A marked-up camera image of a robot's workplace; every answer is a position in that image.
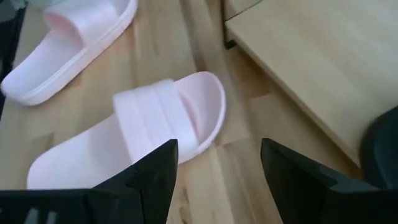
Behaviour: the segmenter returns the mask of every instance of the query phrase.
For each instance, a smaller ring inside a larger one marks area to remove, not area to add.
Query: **black plastic part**
[[[378,117],[361,144],[365,179],[382,189],[398,189],[398,107]]]
[[[291,223],[398,223],[398,191],[350,179],[271,139],[261,161],[280,216]]]
[[[170,140],[93,189],[0,191],[0,223],[164,224],[177,164]]]
[[[0,23],[0,81],[12,71],[26,8],[19,9],[16,17]],[[0,93],[0,117],[6,97]]]

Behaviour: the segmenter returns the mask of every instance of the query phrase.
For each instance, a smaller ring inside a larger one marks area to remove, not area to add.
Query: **light wood surface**
[[[140,1],[127,31],[60,93],[35,107],[7,100],[0,189],[23,189],[35,158],[111,115],[112,94],[200,70],[222,81],[227,116],[209,150],[179,167],[167,223],[280,223],[259,157],[263,137],[358,177],[358,168],[256,63],[238,48],[223,49],[219,11],[210,0]],[[18,62],[46,32],[39,15],[28,10]]]
[[[398,1],[263,0],[235,40],[359,165],[377,116],[398,105]]]

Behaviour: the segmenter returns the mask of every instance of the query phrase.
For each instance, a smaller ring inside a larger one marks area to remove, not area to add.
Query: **pink slide sandal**
[[[67,0],[44,12],[50,32],[2,82],[3,93],[37,105],[60,91],[131,23],[137,0]]]
[[[92,188],[169,139],[178,140],[181,164],[210,146],[226,112],[223,86],[208,72],[118,93],[113,102],[112,116],[36,159],[28,189]]]

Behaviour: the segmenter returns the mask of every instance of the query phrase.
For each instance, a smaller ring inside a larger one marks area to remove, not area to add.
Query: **wooden board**
[[[281,223],[259,157],[264,137],[358,177],[358,168],[274,91],[256,63],[239,49],[223,49],[219,11],[214,1],[140,1],[127,31],[60,93],[35,107],[7,100],[0,123],[0,189],[24,189],[41,153],[113,113],[114,93],[200,70],[222,81],[226,120],[209,150],[178,168],[167,223]],[[30,8],[17,63],[46,31],[40,12]]]
[[[398,105],[398,1],[263,0],[228,22],[238,44],[359,165]]]

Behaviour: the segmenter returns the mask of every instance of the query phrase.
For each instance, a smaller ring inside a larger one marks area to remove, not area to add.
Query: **wooden furniture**
[[[263,0],[234,40],[359,165],[377,116],[398,104],[398,2]]]
[[[0,189],[24,189],[41,153],[113,113],[113,94],[199,70],[223,83],[226,120],[214,144],[178,168],[168,223],[280,222],[259,156],[264,137],[358,176],[358,168],[244,52],[224,51],[217,7],[206,0],[139,1],[125,33],[60,93],[35,107],[7,100],[0,123]],[[47,32],[40,11],[28,8],[25,18],[17,64]]]

